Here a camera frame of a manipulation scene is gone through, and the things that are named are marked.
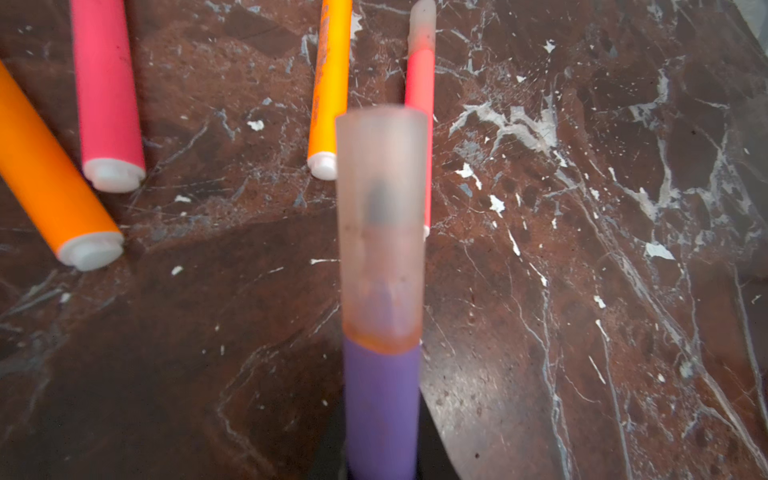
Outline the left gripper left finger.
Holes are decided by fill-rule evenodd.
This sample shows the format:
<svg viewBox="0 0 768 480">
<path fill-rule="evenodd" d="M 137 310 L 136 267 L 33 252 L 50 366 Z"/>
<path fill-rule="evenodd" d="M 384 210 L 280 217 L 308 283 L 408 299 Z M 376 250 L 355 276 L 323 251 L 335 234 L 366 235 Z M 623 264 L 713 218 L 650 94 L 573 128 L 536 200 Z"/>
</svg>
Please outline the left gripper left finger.
<svg viewBox="0 0 768 480">
<path fill-rule="evenodd" d="M 346 480 L 345 402 L 341 399 L 330 416 L 308 473 L 309 480 Z"/>
</svg>

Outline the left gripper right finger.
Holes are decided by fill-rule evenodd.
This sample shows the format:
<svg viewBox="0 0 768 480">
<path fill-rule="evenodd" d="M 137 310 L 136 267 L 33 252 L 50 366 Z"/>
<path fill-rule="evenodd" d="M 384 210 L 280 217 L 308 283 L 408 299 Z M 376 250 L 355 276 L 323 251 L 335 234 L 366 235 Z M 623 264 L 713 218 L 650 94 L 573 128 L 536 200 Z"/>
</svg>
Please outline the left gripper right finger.
<svg viewBox="0 0 768 480">
<path fill-rule="evenodd" d="M 417 478 L 459 480 L 423 395 L 420 395 Z"/>
</svg>

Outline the purple highlighter pen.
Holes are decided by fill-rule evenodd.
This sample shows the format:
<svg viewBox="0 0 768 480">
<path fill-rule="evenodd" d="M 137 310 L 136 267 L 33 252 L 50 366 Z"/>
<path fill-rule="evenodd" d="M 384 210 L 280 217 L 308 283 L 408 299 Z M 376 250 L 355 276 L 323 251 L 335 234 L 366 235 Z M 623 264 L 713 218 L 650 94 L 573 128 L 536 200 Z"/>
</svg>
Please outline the purple highlighter pen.
<svg viewBox="0 0 768 480">
<path fill-rule="evenodd" d="M 347 466 L 355 479 L 414 479 L 420 348 L 381 354 L 343 344 Z"/>
</svg>

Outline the orange highlighter pair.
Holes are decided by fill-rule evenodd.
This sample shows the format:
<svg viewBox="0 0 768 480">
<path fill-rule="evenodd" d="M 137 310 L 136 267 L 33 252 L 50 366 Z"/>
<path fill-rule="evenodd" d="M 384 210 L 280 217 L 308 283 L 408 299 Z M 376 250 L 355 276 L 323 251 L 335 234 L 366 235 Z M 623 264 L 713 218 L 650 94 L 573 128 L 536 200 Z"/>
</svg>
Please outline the orange highlighter pair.
<svg viewBox="0 0 768 480">
<path fill-rule="evenodd" d="M 5 67 L 1 177 L 62 264 L 86 272 L 123 254 L 112 217 Z"/>
</svg>

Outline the pink highlighter pair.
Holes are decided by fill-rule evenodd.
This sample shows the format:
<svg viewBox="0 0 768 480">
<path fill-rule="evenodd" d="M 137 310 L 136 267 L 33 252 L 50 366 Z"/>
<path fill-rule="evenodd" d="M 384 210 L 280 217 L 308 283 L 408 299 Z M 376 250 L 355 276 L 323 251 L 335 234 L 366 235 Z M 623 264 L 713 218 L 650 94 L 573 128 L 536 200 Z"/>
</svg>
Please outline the pink highlighter pair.
<svg viewBox="0 0 768 480">
<path fill-rule="evenodd" d="M 125 3 L 70 2 L 82 171 L 92 186 L 128 193 L 146 168 Z"/>
</svg>

